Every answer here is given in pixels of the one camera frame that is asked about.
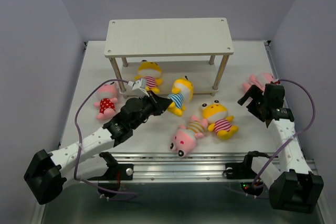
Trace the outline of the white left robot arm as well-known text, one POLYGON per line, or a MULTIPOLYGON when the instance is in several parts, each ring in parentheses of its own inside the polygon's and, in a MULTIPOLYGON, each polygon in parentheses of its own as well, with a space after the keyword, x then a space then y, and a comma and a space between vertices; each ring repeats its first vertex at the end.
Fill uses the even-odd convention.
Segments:
POLYGON ((87 182, 78 176, 78 166, 94 155, 101 154, 125 142, 133 130, 145 123, 150 116, 164 113, 172 104, 169 98, 152 92, 142 98, 130 98, 110 121, 78 142, 52 152, 40 150, 32 157, 24 174, 24 181, 40 205, 51 202, 60 195, 65 184, 73 179, 87 182))

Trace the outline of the yellow frog toy pink stripes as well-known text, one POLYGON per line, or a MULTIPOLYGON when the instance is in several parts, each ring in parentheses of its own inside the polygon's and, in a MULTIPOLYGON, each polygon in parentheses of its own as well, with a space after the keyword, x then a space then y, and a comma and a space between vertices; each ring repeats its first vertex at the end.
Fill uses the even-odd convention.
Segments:
POLYGON ((163 83, 162 70, 156 62, 142 60, 138 68, 135 80, 143 78, 146 80, 146 90, 160 93, 159 86, 163 83))

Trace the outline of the yellow frog toy blue stripes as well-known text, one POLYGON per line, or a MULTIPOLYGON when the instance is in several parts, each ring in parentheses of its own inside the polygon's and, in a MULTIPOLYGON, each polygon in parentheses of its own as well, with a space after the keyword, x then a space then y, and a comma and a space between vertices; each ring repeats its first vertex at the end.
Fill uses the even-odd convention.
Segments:
POLYGON ((185 104, 192 100, 193 94, 194 85, 187 76, 175 80, 172 91, 167 96, 172 101, 167 110, 176 116, 182 116, 185 104))

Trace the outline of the yellow frog toy red stripes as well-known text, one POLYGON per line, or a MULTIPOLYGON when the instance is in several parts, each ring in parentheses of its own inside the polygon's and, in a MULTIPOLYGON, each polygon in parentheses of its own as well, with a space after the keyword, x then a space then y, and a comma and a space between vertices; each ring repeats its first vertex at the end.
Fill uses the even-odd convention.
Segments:
POLYGON ((220 140, 227 140, 236 134, 238 126, 233 125, 233 115, 218 100, 202 104, 202 116, 207 121, 207 129, 214 132, 220 140))

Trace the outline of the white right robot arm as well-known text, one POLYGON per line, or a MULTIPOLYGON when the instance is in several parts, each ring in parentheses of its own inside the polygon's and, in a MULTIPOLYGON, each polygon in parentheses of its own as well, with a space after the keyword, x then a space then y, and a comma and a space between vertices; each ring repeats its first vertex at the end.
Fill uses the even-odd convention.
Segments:
POLYGON ((324 182, 313 174, 301 151, 299 132, 290 109, 284 108, 285 89, 279 82, 268 83, 261 90, 252 85, 238 101, 243 105, 251 99, 248 111, 265 123, 275 141, 277 150, 271 156, 258 151, 248 152, 241 170, 254 176, 252 188, 261 180, 269 190, 273 209, 310 214, 315 209, 324 182))

